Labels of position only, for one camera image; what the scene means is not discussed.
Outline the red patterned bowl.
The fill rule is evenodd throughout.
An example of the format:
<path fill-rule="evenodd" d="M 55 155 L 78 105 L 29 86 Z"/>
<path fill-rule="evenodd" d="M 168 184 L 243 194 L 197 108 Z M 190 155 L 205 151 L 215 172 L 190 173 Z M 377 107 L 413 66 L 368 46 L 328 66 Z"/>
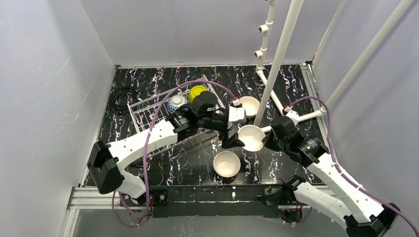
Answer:
<path fill-rule="evenodd" d="M 168 100 L 167 112 L 169 114 L 172 114 L 178 108 L 188 103 L 189 103 L 189 100 L 184 95 L 174 95 Z"/>

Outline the yellow-green bowl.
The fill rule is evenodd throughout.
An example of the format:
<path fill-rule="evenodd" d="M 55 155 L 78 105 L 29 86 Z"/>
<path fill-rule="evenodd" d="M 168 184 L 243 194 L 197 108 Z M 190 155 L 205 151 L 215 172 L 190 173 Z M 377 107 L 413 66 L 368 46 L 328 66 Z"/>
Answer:
<path fill-rule="evenodd" d="M 203 85 L 196 85 L 192 87 L 188 94 L 188 101 L 192 103 L 197 96 L 206 91 L 208 91 L 208 89 Z"/>

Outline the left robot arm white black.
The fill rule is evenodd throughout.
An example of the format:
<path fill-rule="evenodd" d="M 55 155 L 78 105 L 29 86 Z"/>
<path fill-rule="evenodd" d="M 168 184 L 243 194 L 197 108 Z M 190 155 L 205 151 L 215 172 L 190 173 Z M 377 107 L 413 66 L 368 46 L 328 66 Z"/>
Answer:
<path fill-rule="evenodd" d="M 217 96 L 204 91 L 161 121 L 150 122 L 147 130 L 108 144 L 95 142 L 86 166 L 100 194 L 118 191 L 139 198 L 149 194 L 148 177 L 127 172 L 127 166 L 139 158 L 146 159 L 151 151 L 196 135 L 200 128 L 217 131 L 224 149 L 243 147 L 238 135 L 230 136 L 229 132 L 234 124 L 244 122 L 246 111 L 239 99 L 228 108 L 218 107 Z"/>

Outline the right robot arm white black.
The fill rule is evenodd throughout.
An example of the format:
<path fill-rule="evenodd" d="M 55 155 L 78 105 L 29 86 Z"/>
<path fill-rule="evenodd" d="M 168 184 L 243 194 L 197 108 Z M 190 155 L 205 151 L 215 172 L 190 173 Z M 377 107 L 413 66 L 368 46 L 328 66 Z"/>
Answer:
<path fill-rule="evenodd" d="M 319 177 L 334 193 L 331 196 L 300 178 L 287 186 L 298 202 L 312 206 L 337 222 L 350 237 L 382 237 L 394 225 L 399 208 L 382 204 L 361 191 L 361 185 L 332 160 L 328 147 L 318 138 L 304 136 L 289 117 L 281 117 L 262 140 L 270 150 L 284 152 Z"/>

